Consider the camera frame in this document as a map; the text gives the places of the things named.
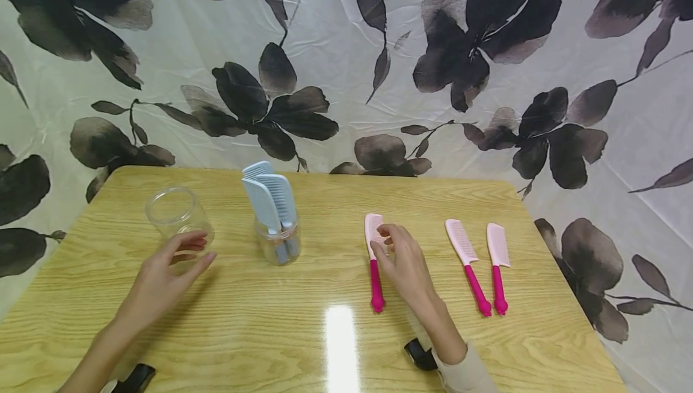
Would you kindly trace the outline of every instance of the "pink comb teeth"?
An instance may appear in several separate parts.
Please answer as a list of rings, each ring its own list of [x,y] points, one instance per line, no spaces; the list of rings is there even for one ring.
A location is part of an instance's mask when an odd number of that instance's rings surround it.
[[[462,227],[459,220],[445,220],[445,229],[448,231],[448,238],[452,246],[455,247],[457,256],[460,257],[462,265],[464,265],[464,273],[469,281],[469,286],[472,288],[472,293],[477,302],[477,307],[479,311],[482,312],[484,316],[491,316],[491,303],[488,302],[484,296],[484,292],[479,285],[479,282],[474,275],[474,270],[471,265],[473,261],[478,261],[476,252],[474,252],[474,247],[467,237],[467,233]]]
[[[371,306],[376,314],[383,311],[386,301],[383,298],[383,287],[380,284],[380,274],[378,272],[378,260],[371,248],[371,241],[375,241],[380,247],[386,248],[386,239],[378,233],[379,225],[383,224],[383,216],[379,214],[366,214],[365,233],[366,247],[368,247],[368,255],[371,265]]]
[[[496,306],[496,311],[499,315],[505,315],[508,310],[508,302],[505,301],[505,293],[503,291],[501,265],[504,267],[510,266],[505,229],[495,223],[489,223],[486,227],[486,239],[488,252],[491,253],[491,263],[493,264],[493,292],[496,297],[493,305]]]

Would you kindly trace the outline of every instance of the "beige sleeve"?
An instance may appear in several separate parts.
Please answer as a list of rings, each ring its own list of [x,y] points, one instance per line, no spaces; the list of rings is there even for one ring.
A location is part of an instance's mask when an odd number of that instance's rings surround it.
[[[498,388],[471,343],[467,343],[464,360],[456,365],[443,363],[435,349],[433,358],[438,364],[438,372],[447,393],[498,393]]]

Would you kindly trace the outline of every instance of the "finger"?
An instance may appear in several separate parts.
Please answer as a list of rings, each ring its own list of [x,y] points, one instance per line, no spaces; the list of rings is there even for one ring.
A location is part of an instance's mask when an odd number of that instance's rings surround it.
[[[200,238],[204,238],[206,236],[207,233],[205,231],[193,231],[186,232],[184,234],[175,234],[173,237],[170,237],[168,241],[166,241],[158,254],[160,253],[162,256],[171,259],[174,253],[177,252],[178,248],[181,246],[187,246],[192,241],[199,240]]]
[[[176,253],[179,252],[201,252],[206,248],[205,244],[186,244],[185,246],[178,247]]]
[[[396,224],[391,224],[391,223],[386,223],[386,224],[381,224],[378,226],[378,233],[382,237],[389,237],[390,243],[389,244],[395,244],[397,246],[397,243],[402,241],[405,236],[402,233],[402,229],[400,229],[399,226]]]
[[[182,255],[175,255],[172,257],[169,265],[175,265],[178,264],[178,262],[192,261],[193,259],[197,259],[195,253],[183,253]]]
[[[198,259],[196,264],[193,265],[193,267],[188,270],[187,273],[182,275],[182,277],[188,282],[188,285],[192,285],[193,282],[195,282],[195,280],[197,280],[197,278],[201,276],[202,273],[207,270],[207,268],[209,268],[215,258],[216,253],[209,252]]]
[[[394,264],[392,263],[392,260],[389,259],[389,257],[384,252],[383,246],[376,243],[375,241],[371,241],[371,250],[373,250],[373,254],[375,255],[375,258],[378,260],[378,265],[380,266],[380,268],[382,268],[387,275],[390,275],[390,272],[394,268]]]

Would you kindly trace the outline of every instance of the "white backdrop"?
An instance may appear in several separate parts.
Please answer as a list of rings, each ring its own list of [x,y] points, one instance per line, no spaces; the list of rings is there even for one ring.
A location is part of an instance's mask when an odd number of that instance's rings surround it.
[[[693,382],[693,0],[0,13],[0,319],[125,164],[506,179],[630,388]]]

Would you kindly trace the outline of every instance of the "left hand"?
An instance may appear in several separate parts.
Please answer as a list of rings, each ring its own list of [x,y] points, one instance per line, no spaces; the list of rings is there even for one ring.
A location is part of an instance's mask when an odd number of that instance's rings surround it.
[[[142,262],[131,291],[115,315],[115,321],[137,334],[172,310],[211,265],[216,253],[209,252],[202,256],[181,275],[174,274],[170,266],[197,259],[197,253],[181,252],[201,252],[207,243],[205,237],[204,231],[173,235],[158,252]]]

